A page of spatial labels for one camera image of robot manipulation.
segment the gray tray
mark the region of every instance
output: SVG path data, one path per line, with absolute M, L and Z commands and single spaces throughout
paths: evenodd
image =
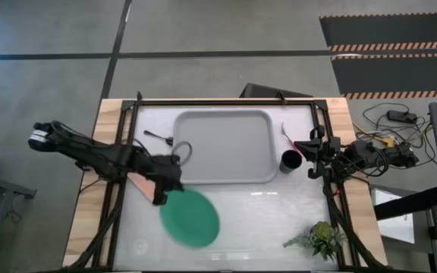
M 186 111 L 174 122 L 174 144 L 190 142 L 193 154 L 183 184 L 265 183 L 278 170 L 271 118 L 264 111 Z M 187 146 L 177 150 L 184 158 Z

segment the black mug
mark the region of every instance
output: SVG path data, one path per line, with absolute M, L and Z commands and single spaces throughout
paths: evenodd
M 279 164 L 279 171 L 283 174 L 289 174 L 294 169 L 301 166 L 303 159 L 299 152 L 288 150 L 282 154 L 281 164 Z

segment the small plant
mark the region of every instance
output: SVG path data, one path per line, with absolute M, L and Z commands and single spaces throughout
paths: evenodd
M 319 221 L 316 223 L 308 234 L 298 234 L 293 239 L 283 244 L 283 247 L 299 244 L 305 247 L 314 248 L 313 256 L 321 253 L 326 261 L 330 258 L 332 261 L 334 254 L 340 249 L 345 241 L 345 236 L 336 228 L 334 229 L 329 223 Z

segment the gray floor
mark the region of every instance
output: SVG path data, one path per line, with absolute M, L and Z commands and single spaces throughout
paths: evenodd
M 0 54 L 109 53 L 123 4 L 0 0 Z M 134 0 L 121 51 L 326 49 L 318 16 L 435 11 L 431 0 Z M 28 148 L 27 137 L 34 122 L 54 119 L 90 134 L 107 66 L 105 59 L 0 61 L 0 177 L 38 190 L 33 201 L 15 202 L 23 221 L 5 223 L 0 272 L 59 268 L 82 174 L 62 155 Z M 247 82 L 339 96 L 327 57 L 119 60 L 109 96 L 237 97 Z M 398 101 L 426 116 L 437 99 Z M 379 102 L 349 102 L 352 118 L 372 129 L 361 112 Z M 437 170 L 391 170 L 372 183 L 419 191 L 437 185 Z M 425 255 L 385 244 L 394 267 L 428 269 Z

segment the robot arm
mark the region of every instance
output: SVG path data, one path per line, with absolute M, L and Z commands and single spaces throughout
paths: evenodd
M 28 144 L 39 152 L 60 152 L 90 166 L 106 180 L 126 177 L 136 172 L 156 183 L 154 205 L 164 205 L 165 191 L 183 190 L 178 155 L 150 155 L 146 148 L 132 145 L 104 144 L 78 133 L 65 124 L 52 121 L 35 123 Z

